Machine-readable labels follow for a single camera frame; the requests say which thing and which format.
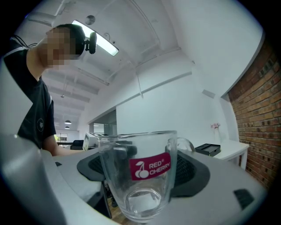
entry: mug handle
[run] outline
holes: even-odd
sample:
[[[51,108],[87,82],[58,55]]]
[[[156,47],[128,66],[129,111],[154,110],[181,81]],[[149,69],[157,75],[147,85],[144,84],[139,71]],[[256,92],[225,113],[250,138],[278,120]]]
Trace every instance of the mug handle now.
[[[177,138],[177,147],[179,146],[180,143],[183,143],[188,150],[191,150],[192,152],[196,152],[193,144],[188,139]]]

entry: person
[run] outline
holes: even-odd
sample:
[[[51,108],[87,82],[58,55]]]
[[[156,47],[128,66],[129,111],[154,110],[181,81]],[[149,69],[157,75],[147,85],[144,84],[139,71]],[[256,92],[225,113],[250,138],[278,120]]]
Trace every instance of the person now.
[[[18,135],[31,140],[39,149],[45,149],[53,156],[79,151],[64,149],[55,141],[54,102],[42,80],[42,73],[63,65],[67,60],[77,59],[84,50],[84,39],[81,26],[64,24],[48,31],[46,37],[30,49],[11,39],[10,50],[4,55],[10,74],[33,103]]]

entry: ceiling light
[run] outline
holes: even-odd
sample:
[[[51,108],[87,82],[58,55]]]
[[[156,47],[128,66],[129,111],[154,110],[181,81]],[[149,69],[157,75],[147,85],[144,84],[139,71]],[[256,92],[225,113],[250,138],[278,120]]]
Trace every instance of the ceiling light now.
[[[81,26],[87,38],[90,38],[90,34],[92,32],[95,32],[94,30],[85,26],[83,23],[78,22],[77,20],[73,20],[72,24]],[[111,44],[108,40],[106,40],[98,33],[97,33],[97,45],[103,48],[104,50],[106,50],[112,56],[115,56],[119,52],[119,50],[113,44]]]
[[[66,120],[65,124],[72,124],[72,123],[70,122],[70,120]]]

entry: glass mug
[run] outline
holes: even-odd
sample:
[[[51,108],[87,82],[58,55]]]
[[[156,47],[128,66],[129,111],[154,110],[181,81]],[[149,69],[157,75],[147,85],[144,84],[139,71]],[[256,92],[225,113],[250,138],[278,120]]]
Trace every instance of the glass mug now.
[[[176,176],[177,139],[176,131],[98,138],[105,178],[130,220],[147,223],[168,204]],[[179,140],[195,151],[190,141]]]

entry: black t-shirt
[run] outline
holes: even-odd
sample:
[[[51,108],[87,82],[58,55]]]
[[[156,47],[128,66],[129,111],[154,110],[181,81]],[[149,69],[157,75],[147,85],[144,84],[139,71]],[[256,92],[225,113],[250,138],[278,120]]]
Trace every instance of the black t-shirt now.
[[[11,40],[10,45],[10,50],[21,47],[14,40]],[[31,140],[38,148],[42,148],[43,140],[56,134],[54,102],[42,78],[37,81],[29,72],[26,65],[27,51],[24,49],[11,53],[4,58],[4,62],[15,82],[33,103],[21,124],[18,135]]]

